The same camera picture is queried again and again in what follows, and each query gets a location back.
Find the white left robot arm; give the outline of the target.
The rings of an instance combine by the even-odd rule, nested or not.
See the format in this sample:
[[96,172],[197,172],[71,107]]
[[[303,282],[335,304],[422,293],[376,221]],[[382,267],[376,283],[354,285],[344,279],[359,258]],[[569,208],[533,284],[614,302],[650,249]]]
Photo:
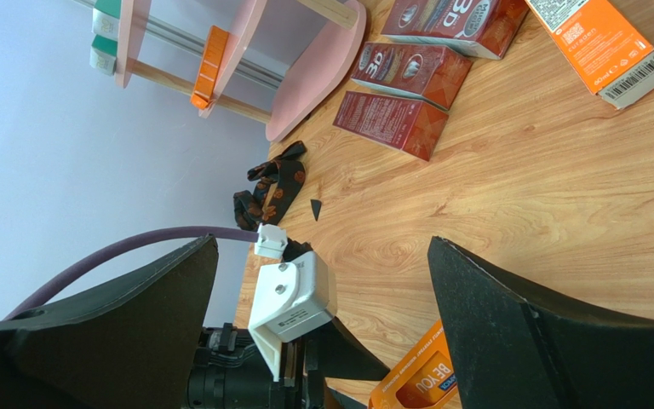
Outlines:
[[388,367],[339,319],[287,343],[272,374],[255,341],[231,323],[201,330],[185,408],[360,408],[329,378],[381,381]]

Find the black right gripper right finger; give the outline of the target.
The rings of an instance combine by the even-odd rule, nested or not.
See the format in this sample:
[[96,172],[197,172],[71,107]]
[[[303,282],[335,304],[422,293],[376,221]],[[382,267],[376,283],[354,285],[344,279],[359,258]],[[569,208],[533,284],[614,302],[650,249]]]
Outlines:
[[466,408],[654,408],[654,320],[568,297],[448,239],[427,252]]

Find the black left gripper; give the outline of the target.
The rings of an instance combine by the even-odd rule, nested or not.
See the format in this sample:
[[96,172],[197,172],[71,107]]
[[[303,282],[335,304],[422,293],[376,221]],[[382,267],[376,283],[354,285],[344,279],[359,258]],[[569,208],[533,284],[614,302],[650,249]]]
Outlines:
[[381,381],[390,372],[338,319],[315,330],[316,368],[308,369],[304,337],[282,347],[278,380],[270,387],[271,408],[367,409],[367,405],[335,389],[324,376]]

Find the orange toothpaste box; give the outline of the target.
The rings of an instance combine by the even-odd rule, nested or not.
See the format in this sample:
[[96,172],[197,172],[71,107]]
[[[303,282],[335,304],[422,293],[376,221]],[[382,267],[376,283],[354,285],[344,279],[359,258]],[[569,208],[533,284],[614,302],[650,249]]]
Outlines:
[[191,94],[191,103],[199,110],[212,102],[228,39],[229,32],[218,26],[210,28]]
[[530,0],[588,90],[617,110],[654,90],[654,46],[605,0]]

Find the teal silver toothpaste box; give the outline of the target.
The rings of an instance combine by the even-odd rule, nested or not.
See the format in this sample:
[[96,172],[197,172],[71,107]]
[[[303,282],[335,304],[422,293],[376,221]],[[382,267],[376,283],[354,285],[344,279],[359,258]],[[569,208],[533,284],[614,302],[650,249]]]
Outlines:
[[118,43],[96,35],[90,48],[89,64],[98,72],[113,76],[116,71]]

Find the orange toothpaste box diagonal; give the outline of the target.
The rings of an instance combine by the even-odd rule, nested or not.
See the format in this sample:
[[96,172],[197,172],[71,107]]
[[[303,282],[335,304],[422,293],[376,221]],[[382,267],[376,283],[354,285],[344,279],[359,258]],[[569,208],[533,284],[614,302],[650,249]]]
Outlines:
[[367,407],[441,408],[456,396],[456,373],[437,321],[372,390]]

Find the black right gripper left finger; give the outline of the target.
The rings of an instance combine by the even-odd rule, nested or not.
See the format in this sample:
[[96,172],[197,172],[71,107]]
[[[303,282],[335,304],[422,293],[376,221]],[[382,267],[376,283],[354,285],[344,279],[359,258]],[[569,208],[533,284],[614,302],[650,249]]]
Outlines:
[[205,236],[0,321],[0,408],[178,408],[219,259]]

